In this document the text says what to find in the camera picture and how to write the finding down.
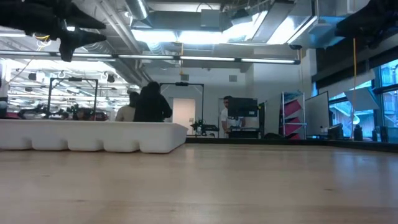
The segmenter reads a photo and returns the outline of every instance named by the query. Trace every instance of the white foam block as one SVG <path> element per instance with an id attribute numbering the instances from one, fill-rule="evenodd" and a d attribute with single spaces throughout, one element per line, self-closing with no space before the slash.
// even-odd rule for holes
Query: white foam block
<path id="1" fill-rule="evenodd" d="M 168 153 L 187 129 L 172 123 L 0 120 L 0 149 Z"/>

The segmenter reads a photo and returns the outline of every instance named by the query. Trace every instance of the dark jacket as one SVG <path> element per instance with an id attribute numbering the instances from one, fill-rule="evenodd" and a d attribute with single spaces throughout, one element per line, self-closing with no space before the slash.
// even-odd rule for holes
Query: dark jacket
<path id="1" fill-rule="evenodd" d="M 141 95 L 137 100 L 135 122 L 163 122 L 173 115 L 167 100 L 160 94 Z"/>

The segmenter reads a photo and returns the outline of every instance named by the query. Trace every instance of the ceiling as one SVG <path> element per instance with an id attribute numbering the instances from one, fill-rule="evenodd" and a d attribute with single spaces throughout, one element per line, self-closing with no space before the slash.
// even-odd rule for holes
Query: ceiling
<path id="1" fill-rule="evenodd" d="M 341 8 L 344 5 L 349 6 L 351 1 L 354 0 L 337 0 L 333 1 L 333 3 L 327 0 L 320 0 L 318 11 L 312 4 L 312 0 L 207 0 L 206 3 L 198 2 L 197 0 L 147 0 L 149 16 L 145 20 L 137 21 L 132 19 L 127 12 L 125 0 L 74 0 L 73 2 L 81 10 L 106 24 L 106 29 L 104 30 L 91 31 L 99 32 L 107 37 L 107 41 L 82 47 L 77 49 L 76 53 L 183 54 L 203 57 L 297 59 L 297 51 L 292 50 L 285 43 L 297 34 L 299 35 L 296 36 L 291 44 L 302 45 L 304 48 L 324 46 L 331 44 L 333 41 L 338 41 L 327 38 L 325 40 L 325 35 L 328 34 L 326 36 L 329 36 L 334 24 L 359 9 L 359 6 L 356 9 L 344 10 Z M 249 17 L 252 17 L 252 22 L 247 22 L 244 26 L 232 26 L 231 17 L 236 10 L 245 7 Z M 171 27 L 166 31 L 172 32 L 177 40 L 181 40 L 182 33 L 187 31 L 187 29 L 203 31 L 197 30 L 197 27 L 202 29 L 201 24 L 197 24 L 197 22 L 202 22 L 203 25 L 202 10 L 211 15 L 216 12 L 220 14 L 221 18 L 227 18 L 226 22 L 224 19 L 220 20 L 219 26 L 216 27 L 218 30 L 214 31 L 224 31 L 217 34 L 223 36 L 223 41 L 214 40 L 217 44 L 176 44 L 175 42 L 151 42 L 148 44 L 145 41 L 137 41 L 140 38 L 133 34 L 134 30 L 142 30 L 142 26 L 148 26 L 149 24 L 152 30 L 160 30 L 160 27 Z M 319 20 L 309 23 L 310 19 L 316 15 L 318 15 Z M 212 21 L 207 24 L 205 30 L 210 29 L 211 23 Z M 328 24 L 329 29 L 323 29 L 324 33 L 322 34 L 314 32 L 314 27 L 319 24 Z M 0 27 L 0 33 L 8 31 L 9 29 Z M 196 41 L 200 40 L 200 38 L 195 36 L 190 37 L 188 40 L 193 39 Z M 0 50 L 58 52 L 59 45 L 59 41 L 43 44 L 35 37 L 0 37 Z M 250 63 L 207 61 L 185 61 L 181 63 L 133 59 L 105 61 L 92 58 L 89 61 L 75 59 L 72 63 L 65 63 L 60 61 L 59 58 L 54 58 L 53 60 L 48 60 L 48 58 L 46 58 L 47 60 L 41 59 L 43 58 L 13 57 L 8 59 L 12 62 L 10 91 L 13 97 L 11 98 L 11 103 L 24 106 L 32 105 L 32 98 L 29 95 L 41 95 L 34 96 L 34 99 L 36 97 L 38 99 L 34 100 L 34 103 L 46 101 L 49 78 L 61 76 L 65 78 L 98 79 L 99 88 L 102 88 L 98 92 L 98 95 L 102 97 L 100 98 L 99 107 L 117 108 L 128 101 L 126 98 L 127 89 L 144 86 L 151 80 L 177 82 L 180 80 L 179 73 L 181 70 L 190 75 L 190 81 L 214 83 L 212 80 L 217 80 L 225 85 L 235 85 L 229 82 L 229 76 L 236 75 L 238 80 L 244 80 L 244 74 L 251 66 Z M 36 73 L 40 79 L 36 81 L 29 80 L 28 76 L 30 73 Z M 114 75 L 116 78 L 114 83 L 106 81 L 108 75 Z M 54 95 L 60 95 L 59 97 L 56 96 L 56 98 L 61 99 L 58 105 L 54 103 L 53 106 L 64 105 L 61 101 L 68 101 L 67 97 L 62 98 L 61 95 L 87 104 L 89 102 L 87 97 L 92 97 L 95 93 L 92 88 L 90 89 L 91 85 L 87 82 L 73 83 L 64 81 L 62 85 L 59 90 L 55 89 L 53 92 Z M 26 92 L 24 86 L 34 86 L 34 88 L 32 91 Z M 69 87 L 81 87 L 84 88 L 84 91 L 81 89 L 79 93 L 70 93 L 70 91 L 67 91 Z M 106 98 L 107 96 L 120 98 L 115 98 L 109 102 Z"/>

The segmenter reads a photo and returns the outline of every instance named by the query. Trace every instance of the wooden floor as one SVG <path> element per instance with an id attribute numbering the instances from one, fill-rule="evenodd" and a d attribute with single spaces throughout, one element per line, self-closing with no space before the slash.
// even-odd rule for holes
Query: wooden floor
<path id="1" fill-rule="evenodd" d="M 398 223 L 398 156 L 185 145 L 167 155 L 0 152 L 1 224 Z"/>

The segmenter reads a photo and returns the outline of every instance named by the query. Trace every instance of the man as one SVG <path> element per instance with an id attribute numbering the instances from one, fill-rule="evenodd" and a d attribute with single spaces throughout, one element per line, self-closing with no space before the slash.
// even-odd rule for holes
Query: man
<path id="1" fill-rule="evenodd" d="M 150 82 L 142 89 L 137 101 L 135 122 L 163 122 L 173 115 L 167 100 L 160 94 L 160 85 Z"/>
<path id="2" fill-rule="evenodd" d="M 122 106 L 116 115 L 115 121 L 127 121 L 133 122 L 134 115 L 136 113 L 136 104 L 138 100 L 139 94 L 137 92 L 132 92 L 129 95 L 130 104 L 126 106 Z"/>
<path id="3" fill-rule="evenodd" d="M 225 108 L 221 112 L 221 124 L 223 125 L 225 138 L 228 138 L 228 133 L 231 132 L 230 127 L 244 127 L 246 125 L 246 122 L 243 117 L 234 118 L 228 116 L 228 106 L 230 99 L 232 99 L 232 96 L 224 97 Z"/>

